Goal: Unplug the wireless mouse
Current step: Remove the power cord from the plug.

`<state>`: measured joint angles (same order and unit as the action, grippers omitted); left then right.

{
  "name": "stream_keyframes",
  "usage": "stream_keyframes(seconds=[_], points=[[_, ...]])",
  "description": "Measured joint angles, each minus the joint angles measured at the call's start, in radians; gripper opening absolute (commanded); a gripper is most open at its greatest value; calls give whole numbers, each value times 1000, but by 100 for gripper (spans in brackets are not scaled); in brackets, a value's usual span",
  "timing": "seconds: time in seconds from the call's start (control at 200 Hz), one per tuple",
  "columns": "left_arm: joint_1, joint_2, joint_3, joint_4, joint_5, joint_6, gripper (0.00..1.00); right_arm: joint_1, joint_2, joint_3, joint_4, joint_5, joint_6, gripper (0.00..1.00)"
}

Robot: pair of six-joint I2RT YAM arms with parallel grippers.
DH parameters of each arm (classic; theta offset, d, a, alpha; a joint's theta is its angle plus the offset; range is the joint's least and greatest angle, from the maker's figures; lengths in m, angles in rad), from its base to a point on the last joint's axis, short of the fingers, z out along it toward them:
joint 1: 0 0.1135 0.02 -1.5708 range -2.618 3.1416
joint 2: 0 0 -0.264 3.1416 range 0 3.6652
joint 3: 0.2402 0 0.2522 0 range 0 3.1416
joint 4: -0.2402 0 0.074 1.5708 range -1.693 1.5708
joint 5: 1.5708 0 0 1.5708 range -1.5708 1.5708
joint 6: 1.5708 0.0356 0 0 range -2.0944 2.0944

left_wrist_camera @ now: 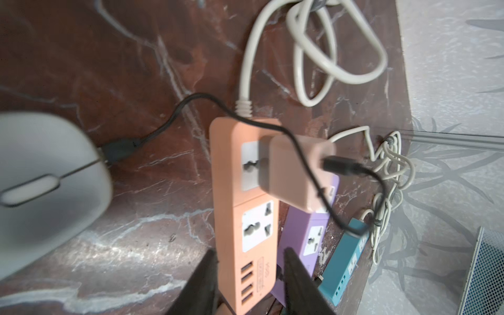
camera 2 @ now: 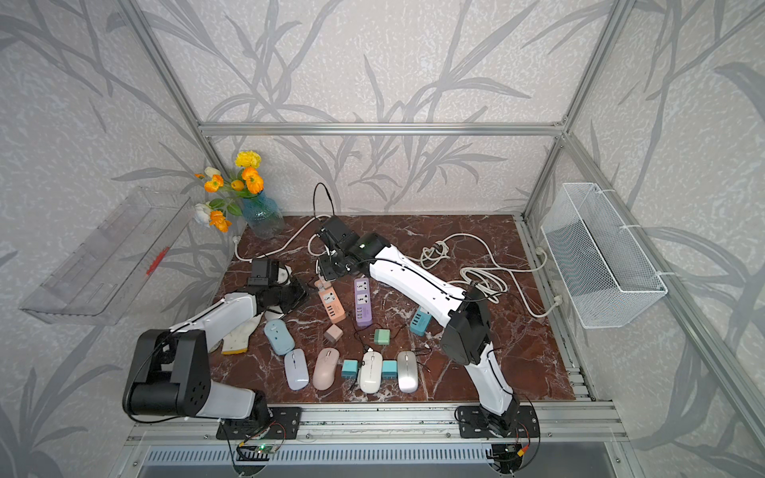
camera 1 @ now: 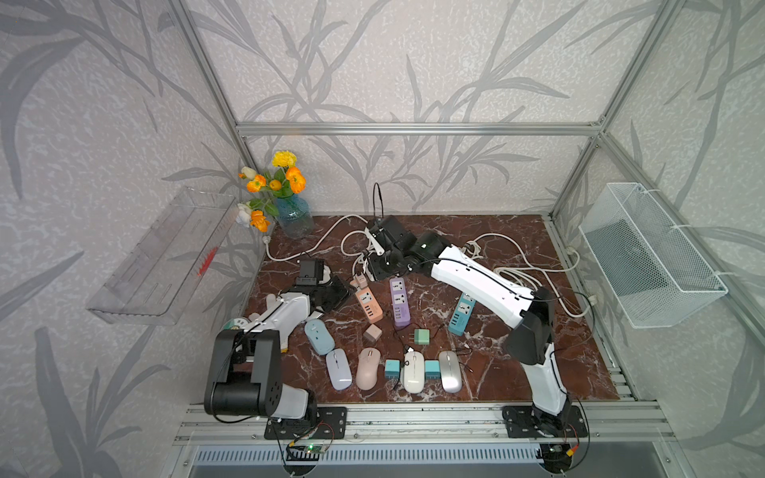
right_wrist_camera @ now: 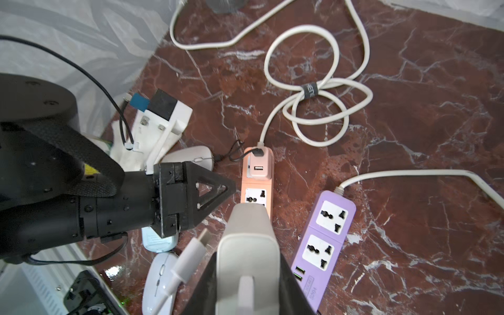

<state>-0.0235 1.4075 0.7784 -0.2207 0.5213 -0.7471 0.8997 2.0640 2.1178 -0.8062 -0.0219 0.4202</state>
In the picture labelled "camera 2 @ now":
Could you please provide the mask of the teal usb charger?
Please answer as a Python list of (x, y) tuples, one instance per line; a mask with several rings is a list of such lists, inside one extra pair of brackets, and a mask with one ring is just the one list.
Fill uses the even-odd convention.
[(354, 380), (359, 373), (359, 362), (357, 360), (343, 360), (341, 377), (344, 380)]
[(398, 378), (398, 363), (395, 360), (384, 360), (382, 362), (382, 379), (396, 380)]

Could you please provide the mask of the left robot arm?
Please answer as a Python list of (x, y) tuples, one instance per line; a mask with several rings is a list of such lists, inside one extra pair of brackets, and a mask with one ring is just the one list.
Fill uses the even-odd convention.
[(137, 339), (123, 411), (141, 423), (178, 417), (259, 420), (269, 416), (261, 392), (219, 384), (211, 378), (209, 353), (226, 336), (266, 313), (288, 314), (308, 297), (307, 285), (272, 259), (256, 259), (244, 287), (169, 329), (152, 329)]

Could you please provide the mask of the light blue wireless mouse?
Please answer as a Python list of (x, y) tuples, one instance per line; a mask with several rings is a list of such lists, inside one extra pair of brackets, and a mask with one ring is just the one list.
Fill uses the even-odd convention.
[(284, 357), (295, 348), (295, 340), (281, 319), (268, 321), (264, 326), (266, 338), (277, 356)]

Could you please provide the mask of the teal power strip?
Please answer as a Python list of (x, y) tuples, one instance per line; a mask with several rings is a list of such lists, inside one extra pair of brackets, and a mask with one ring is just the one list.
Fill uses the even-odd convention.
[(424, 310), (424, 308), (420, 307), (414, 313), (414, 316), (412, 316), (412, 320), (410, 320), (410, 325), (408, 328), (414, 335), (422, 338), (426, 335), (426, 331), (428, 330), (428, 326), (430, 325), (431, 321), (432, 314), (430, 314), (427, 310)]

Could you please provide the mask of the green usb charger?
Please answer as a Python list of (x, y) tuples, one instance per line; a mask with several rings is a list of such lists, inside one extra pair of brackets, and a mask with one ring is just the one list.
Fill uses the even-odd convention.
[(392, 340), (392, 334), (389, 329), (376, 329), (374, 332), (374, 344), (378, 346), (388, 346)]

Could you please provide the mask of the pink usb charger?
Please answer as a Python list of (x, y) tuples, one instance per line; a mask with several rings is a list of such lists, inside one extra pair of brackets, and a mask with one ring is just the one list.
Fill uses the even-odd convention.
[(330, 344), (337, 344), (344, 336), (344, 331), (338, 325), (332, 325), (324, 332), (324, 339)]
[(329, 290), (333, 288), (332, 283), (324, 280), (323, 278), (318, 278), (315, 282), (315, 286), (318, 290)]

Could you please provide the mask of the pink wireless mouse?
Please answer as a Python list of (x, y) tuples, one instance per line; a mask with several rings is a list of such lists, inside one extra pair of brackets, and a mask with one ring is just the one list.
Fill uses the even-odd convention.
[(314, 368), (313, 386), (316, 390), (328, 390), (335, 381), (340, 353), (334, 348), (325, 348), (319, 352)]

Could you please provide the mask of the silver wireless mouse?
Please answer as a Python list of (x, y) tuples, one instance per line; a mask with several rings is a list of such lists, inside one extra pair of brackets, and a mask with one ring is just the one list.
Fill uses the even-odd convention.
[(418, 390), (418, 360), (412, 351), (402, 351), (396, 357), (398, 387), (404, 394), (413, 394)]

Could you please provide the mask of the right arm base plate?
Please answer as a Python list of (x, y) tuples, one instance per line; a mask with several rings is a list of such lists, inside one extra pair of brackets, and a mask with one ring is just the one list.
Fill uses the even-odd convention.
[(461, 438), (538, 438), (539, 418), (531, 404), (510, 406), (498, 415), (481, 406), (458, 406), (454, 419)]

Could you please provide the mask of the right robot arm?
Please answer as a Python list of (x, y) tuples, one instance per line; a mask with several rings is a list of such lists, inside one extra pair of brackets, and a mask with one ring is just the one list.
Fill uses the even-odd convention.
[(318, 259), (321, 277), (335, 281), (364, 274), (421, 306), (442, 326), (440, 348), (468, 372), (484, 416), (506, 423), (515, 418), (519, 402), (495, 356), (488, 299), (481, 291), (446, 283), (384, 237), (358, 235), (338, 216), (322, 220), (317, 234), (325, 245), (325, 253)]

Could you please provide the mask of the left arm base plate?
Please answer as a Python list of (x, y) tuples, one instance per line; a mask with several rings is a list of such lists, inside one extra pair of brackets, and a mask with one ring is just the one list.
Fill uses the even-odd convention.
[(242, 441), (245, 438), (294, 440), (297, 438), (302, 411), (298, 406), (275, 406), (269, 408), (263, 417), (225, 418), (219, 424), (215, 438), (229, 441)]

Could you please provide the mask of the lavender white wireless mouse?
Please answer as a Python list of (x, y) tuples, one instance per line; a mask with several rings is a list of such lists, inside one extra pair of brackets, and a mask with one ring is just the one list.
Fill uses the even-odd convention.
[(305, 353), (302, 349), (294, 349), (284, 356), (284, 368), (287, 384), (290, 390), (302, 390), (310, 382)]

